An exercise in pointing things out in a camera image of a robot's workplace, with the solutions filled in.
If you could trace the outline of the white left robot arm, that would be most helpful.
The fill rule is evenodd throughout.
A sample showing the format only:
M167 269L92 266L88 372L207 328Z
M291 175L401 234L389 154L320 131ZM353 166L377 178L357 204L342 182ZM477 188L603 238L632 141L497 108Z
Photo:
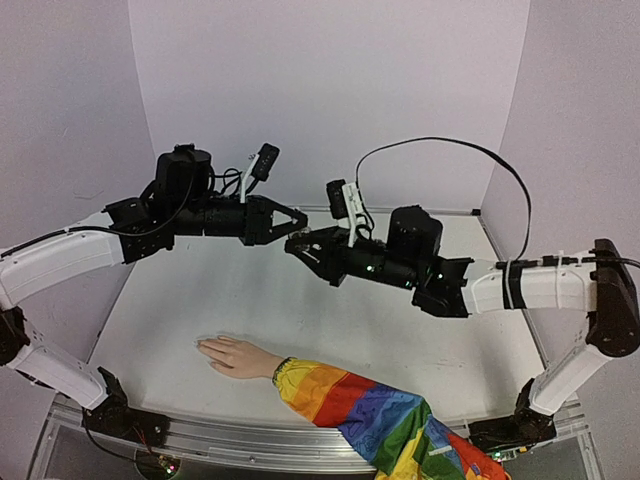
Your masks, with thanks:
M19 304L42 291L95 270L129 265L161 250L179 236L237 238L247 247L268 245L308 223L297 209L254 194L279 155L264 144L238 190L216 190L219 175L211 155L192 144L162 154L153 181L137 196L1 253L1 364L26 379L75 401L82 425L142 445L162 447L170 420L136 409L118 378L49 342Z

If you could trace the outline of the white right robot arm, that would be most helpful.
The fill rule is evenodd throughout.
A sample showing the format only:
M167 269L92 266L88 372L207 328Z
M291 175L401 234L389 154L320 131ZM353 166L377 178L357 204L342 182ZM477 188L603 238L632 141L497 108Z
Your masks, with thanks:
M552 439L566 401L606 364L639 348L638 262L608 239L536 259L447 258L443 233L438 219L409 206L391 213L383 240L367 238L349 216L342 225L294 233L285 250L332 286L355 277L407 290L435 318L522 313L544 369L522 387L510 415L471 424L470 439L486 452Z

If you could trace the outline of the mannequin hand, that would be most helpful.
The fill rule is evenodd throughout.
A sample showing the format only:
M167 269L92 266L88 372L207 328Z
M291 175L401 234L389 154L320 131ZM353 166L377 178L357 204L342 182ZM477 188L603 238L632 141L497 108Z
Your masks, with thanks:
M214 370L239 380L270 379L284 361L248 341L226 336L198 340L196 345Z

